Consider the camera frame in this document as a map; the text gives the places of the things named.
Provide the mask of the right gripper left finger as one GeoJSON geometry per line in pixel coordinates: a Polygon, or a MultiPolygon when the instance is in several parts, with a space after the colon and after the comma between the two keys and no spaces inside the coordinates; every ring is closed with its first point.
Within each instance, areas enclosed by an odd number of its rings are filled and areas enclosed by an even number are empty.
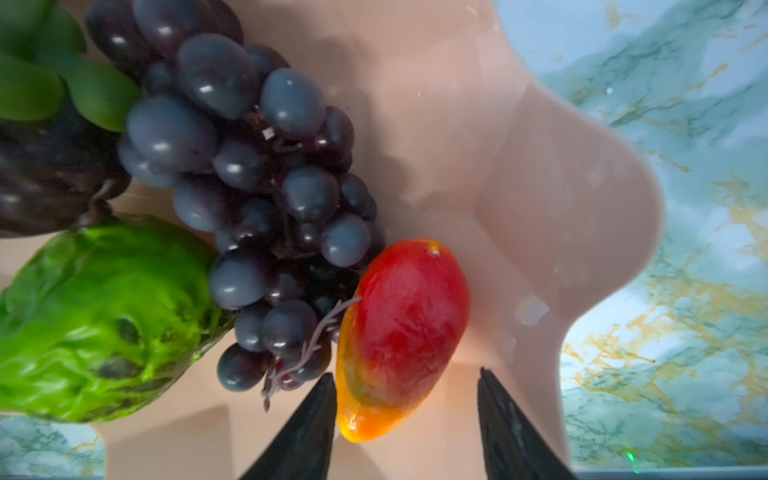
{"type": "Polygon", "coordinates": [[[242,480],[326,480],[337,415],[334,377],[323,374],[242,480]]]}

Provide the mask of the red yellow peach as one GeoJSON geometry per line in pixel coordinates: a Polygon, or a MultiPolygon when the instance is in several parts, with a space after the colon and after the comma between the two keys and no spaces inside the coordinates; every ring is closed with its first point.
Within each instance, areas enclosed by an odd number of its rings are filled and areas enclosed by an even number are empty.
{"type": "Polygon", "coordinates": [[[368,267],[337,348],[337,423],[353,443],[406,420],[445,371],[470,319],[454,254],[430,239],[399,241],[368,267]]]}

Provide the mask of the dark mangosteen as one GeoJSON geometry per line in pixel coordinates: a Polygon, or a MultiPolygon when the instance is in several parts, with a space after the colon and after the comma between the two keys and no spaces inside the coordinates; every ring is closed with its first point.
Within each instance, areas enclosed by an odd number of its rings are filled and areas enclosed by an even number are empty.
{"type": "Polygon", "coordinates": [[[1,235],[99,224],[131,176],[117,158],[136,83],[86,56],[57,1],[1,4],[1,235]]]}

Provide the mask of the aluminium front rail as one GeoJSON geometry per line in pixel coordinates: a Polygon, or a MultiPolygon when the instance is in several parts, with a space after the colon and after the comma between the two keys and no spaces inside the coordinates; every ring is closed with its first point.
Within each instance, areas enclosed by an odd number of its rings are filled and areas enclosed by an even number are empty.
{"type": "Polygon", "coordinates": [[[589,480],[767,480],[766,466],[696,467],[651,470],[580,470],[578,479],[589,480]]]}

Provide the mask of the pink scalloped fruit plate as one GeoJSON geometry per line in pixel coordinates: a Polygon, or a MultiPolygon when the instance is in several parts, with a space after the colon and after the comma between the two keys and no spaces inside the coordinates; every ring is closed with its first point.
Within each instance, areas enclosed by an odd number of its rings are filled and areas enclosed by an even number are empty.
{"type": "Polygon", "coordinates": [[[334,479],[480,479],[487,367],[517,400],[523,442],[567,458],[558,359],[589,308],[648,262],[655,175],[547,92],[488,1],[237,1],[247,34],[307,68],[358,128],[358,170],[391,239],[458,258],[472,316],[420,410],[369,443],[334,441],[334,479]]]}

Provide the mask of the purple grape bunch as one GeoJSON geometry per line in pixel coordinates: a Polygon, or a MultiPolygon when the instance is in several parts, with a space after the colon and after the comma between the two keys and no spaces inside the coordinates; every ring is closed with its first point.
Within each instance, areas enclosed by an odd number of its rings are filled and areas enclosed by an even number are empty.
{"type": "Polygon", "coordinates": [[[351,172],[355,130],[223,1],[93,1],[94,44],[140,84],[118,152],[211,233],[214,302],[236,315],[218,377],[270,400],[320,377],[362,272],[383,251],[377,204],[351,172]]]}

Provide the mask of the green apple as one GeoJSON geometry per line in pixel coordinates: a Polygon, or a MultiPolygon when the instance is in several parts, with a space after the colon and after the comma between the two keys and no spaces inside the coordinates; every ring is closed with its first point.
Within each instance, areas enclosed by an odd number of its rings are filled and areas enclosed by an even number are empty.
{"type": "Polygon", "coordinates": [[[100,423],[157,400],[232,327],[217,250],[150,215],[55,235],[1,293],[1,408],[100,423]]]}

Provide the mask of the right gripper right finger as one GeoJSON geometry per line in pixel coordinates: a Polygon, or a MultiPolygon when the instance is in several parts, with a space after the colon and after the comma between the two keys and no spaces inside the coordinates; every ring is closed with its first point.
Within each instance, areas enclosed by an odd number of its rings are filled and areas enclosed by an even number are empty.
{"type": "Polygon", "coordinates": [[[489,479],[575,480],[494,373],[480,370],[477,403],[489,479]]]}

